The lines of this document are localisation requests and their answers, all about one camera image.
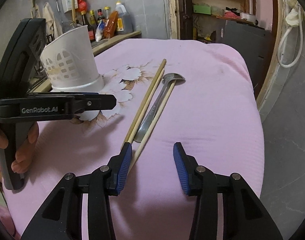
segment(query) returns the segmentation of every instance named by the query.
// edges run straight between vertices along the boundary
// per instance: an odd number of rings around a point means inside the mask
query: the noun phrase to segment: dark wooden door
[[[192,0],[179,0],[181,40],[192,40],[192,12]]]

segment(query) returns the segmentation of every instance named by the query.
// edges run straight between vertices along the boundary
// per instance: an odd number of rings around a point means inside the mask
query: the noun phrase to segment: blue ribbed rubber pad
[[[116,191],[117,191],[118,195],[124,189],[126,179],[127,179],[128,170],[129,170],[129,166],[130,166],[130,162],[131,162],[131,158],[132,158],[132,147],[131,147],[131,144],[129,144],[129,146],[126,150],[125,157],[124,157],[124,159],[122,161],[122,164],[120,166],[119,173],[117,175]]]
[[[186,195],[189,195],[190,187],[189,187],[188,172],[185,168],[185,165],[183,164],[182,157],[176,145],[174,145],[174,163],[176,164],[181,188]]]

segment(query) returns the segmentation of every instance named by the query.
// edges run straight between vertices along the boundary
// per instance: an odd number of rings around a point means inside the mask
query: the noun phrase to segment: yellow label
[[[122,24],[122,19],[118,18],[117,21],[117,32],[121,32],[124,30],[124,25]]]

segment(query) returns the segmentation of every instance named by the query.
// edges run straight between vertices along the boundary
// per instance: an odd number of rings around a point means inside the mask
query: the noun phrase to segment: floral pattern
[[[105,86],[100,93],[114,95],[117,99],[116,106],[112,110],[99,111],[97,116],[90,121],[74,118],[71,122],[74,124],[82,124],[84,132],[91,131],[95,125],[105,127],[107,121],[119,115],[121,110],[126,107],[126,102],[131,101],[134,97],[131,90],[135,84],[152,81],[154,73],[147,70],[149,63],[140,66],[124,65],[105,73],[103,75]]]

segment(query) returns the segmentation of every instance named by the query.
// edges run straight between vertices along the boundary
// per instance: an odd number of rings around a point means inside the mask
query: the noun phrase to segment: silver bolt
[[[198,172],[205,172],[205,171],[206,171],[206,168],[205,168],[204,166],[198,166],[198,167],[196,168],[196,171],[198,171]]]
[[[240,174],[238,174],[238,173],[234,173],[234,174],[232,175],[232,178],[235,179],[235,180],[239,180],[239,179],[241,179],[241,176],[240,176]]]
[[[100,167],[100,170],[101,170],[102,172],[108,171],[108,170],[109,170],[109,166],[103,165],[103,166]]]
[[[65,175],[65,179],[72,179],[73,173],[69,172]]]

